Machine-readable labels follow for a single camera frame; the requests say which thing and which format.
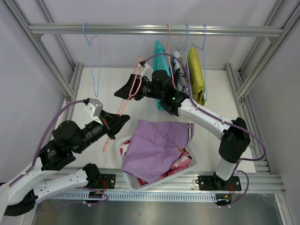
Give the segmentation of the pink wire hanger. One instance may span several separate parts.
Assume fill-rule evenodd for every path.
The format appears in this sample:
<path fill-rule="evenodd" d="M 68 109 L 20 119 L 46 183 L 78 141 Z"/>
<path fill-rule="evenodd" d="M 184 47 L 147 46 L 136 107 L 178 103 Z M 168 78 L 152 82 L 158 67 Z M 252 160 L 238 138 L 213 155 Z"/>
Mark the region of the pink wire hanger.
<path fill-rule="evenodd" d="M 124 113 L 124 111 L 125 111 L 125 109 L 126 109 L 126 107 L 127 107 L 128 101 L 131 99 L 131 97 L 134 96 L 134 95 L 132 94 L 132 91 L 133 91 L 133 88 L 134 88 L 134 85 L 135 85 L 135 81 L 136 81 L 136 79 L 137 79 L 138 70 L 139 70 L 139 68 L 141 67 L 141 65 L 140 65 L 141 59 L 142 59 L 142 57 L 139 56 L 138 61 L 137 61 L 136 65 L 135 65 L 135 68 L 134 68 L 134 75 L 135 75 L 135 77 L 134 77 L 134 81 L 133 81 L 133 83 L 132 83 L 132 85 L 131 85 L 131 88 L 130 88 L 130 91 L 129 91 L 129 94 L 128 94 L 128 98 L 126 99 L 126 102 L 125 102 L 125 103 L 123 103 L 124 101 L 122 101 L 122 102 L 121 102 L 121 105 L 120 105 L 120 107 L 119 107 L 118 114 L 119 114 L 120 116 Z"/>

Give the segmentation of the teal trousers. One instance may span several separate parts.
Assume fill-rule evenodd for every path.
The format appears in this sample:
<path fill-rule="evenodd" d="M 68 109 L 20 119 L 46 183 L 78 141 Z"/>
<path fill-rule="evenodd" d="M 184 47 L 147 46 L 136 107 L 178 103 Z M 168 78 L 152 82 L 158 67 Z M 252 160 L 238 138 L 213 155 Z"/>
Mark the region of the teal trousers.
<path fill-rule="evenodd" d="M 154 55 L 157 55 L 159 53 L 165 53 L 165 48 L 161 44 L 159 40 L 155 42 L 154 45 Z M 172 85 L 172 76 L 169 70 L 169 65 L 167 63 L 167 59 L 165 55 L 158 55 L 153 58 L 153 71 L 154 71 L 154 81 L 155 84 L 158 83 L 158 80 L 160 81 L 166 81 L 166 76 L 169 76 L 170 79 L 168 81 L 169 85 Z"/>

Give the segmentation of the lilac purple trousers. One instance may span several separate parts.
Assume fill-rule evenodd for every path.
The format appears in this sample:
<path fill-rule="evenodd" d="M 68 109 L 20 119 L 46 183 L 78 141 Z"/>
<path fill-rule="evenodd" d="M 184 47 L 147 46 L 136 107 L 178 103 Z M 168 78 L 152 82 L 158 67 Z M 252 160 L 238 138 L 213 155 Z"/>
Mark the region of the lilac purple trousers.
<path fill-rule="evenodd" d="M 139 120 L 131 139 L 120 147 L 122 171 L 155 182 L 180 157 L 193 135 L 193 123 Z"/>

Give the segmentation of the light blue wire hanger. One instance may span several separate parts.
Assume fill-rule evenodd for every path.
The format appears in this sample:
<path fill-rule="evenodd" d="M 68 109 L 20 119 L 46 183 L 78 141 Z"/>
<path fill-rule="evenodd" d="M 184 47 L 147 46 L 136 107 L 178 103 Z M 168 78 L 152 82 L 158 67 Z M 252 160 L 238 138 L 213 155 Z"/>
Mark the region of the light blue wire hanger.
<path fill-rule="evenodd" d="M 99 96 L 99 86 L 100 86 L 100 67 L 98 67 L 98 71 L 97 71 L 97 75 L 94 73 L 94 69 L 93 69 L 93 64 L 94 61 L 96 60 L 95 57 L 95 50 L 93 48 L 93 40 L 98 38 L 98 35 L 88 35 L 87 34 L 87 27 L 88 23 L 85 22 L 82 25 L 82 32 L 83 32 L 83 36 L 86 40 L 87 43 L 87 48 L 89 51 L 89 68 L 90 68 L 90 74 L 91 74 L 91 78 L 92 78 L 92 82 L 93 82 L 93 92 L 94 92 L 94 96 L 98 97 Z"/>

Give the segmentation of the pink camouflage trousers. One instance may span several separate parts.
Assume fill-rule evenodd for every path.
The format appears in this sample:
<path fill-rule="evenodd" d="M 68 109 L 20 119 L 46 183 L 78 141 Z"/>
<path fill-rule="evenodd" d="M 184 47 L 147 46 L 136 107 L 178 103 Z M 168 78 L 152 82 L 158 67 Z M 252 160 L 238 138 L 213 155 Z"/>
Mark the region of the pink camouflage trousers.
<path fill-rule="evenodd" d="M 163 173 L 155 182 L 148 183 L 135 175 L 123 172 L 126 183 L 131 191 L 139 192 L 163 182 L 170 181 L 183 175 L 198 166 L 196 152 L 191 144 L 187 145 L 187 150 L 183 149 L 180 157 L 171 165 L 168 171 Z"/>

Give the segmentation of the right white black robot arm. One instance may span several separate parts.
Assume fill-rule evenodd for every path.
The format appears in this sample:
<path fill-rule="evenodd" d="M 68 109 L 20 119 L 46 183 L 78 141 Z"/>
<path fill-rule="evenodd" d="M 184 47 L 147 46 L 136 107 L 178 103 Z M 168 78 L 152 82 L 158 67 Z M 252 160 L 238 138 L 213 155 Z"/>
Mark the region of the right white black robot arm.
<path fill-rule="evenodd" d="M 238 117 L 228 120 L 195 103 L 187 94 L 174 88 L 171 77 L 164 70 L 154 71 L 152 79 L 131 74 L 124 86 L 114 93 L 122 99 L 143 97 L 160 100 L 160 105 L 171 115 L 188 119 L 210 131 L 220 140 L 221 156 L 217 170 L 214 172 L 213 187 L 216 190 L 229 188 L 239 159 L 250 144 L 245 121 Z"/>

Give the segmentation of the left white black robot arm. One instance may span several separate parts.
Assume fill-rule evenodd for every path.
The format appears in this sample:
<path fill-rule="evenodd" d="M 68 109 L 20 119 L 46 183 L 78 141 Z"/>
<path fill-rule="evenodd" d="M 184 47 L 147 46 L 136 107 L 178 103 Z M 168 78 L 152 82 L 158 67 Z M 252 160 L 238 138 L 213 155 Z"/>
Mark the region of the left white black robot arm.
<path fill-rule="evenodd" d="M 56 180 L 46 181 L 46 178 L 74 162 L 74 154 L 81 154 L 102 136 L 115 139 L 115 135 L 130 120 L 130 116 L 102 111 L 99 119 L 100 121 L 91 121 L 84 128 L 80 128 L 72 120 L 67 120 L 53 130 L 53 139 L 39 151 L 36 163 L 21 173 L 22 178 L 16 182 L 1 184 L 1 216 L 25 214 L 36 204 L 65 190 L 98 187 L 102 175 L 92 163 Z"/>

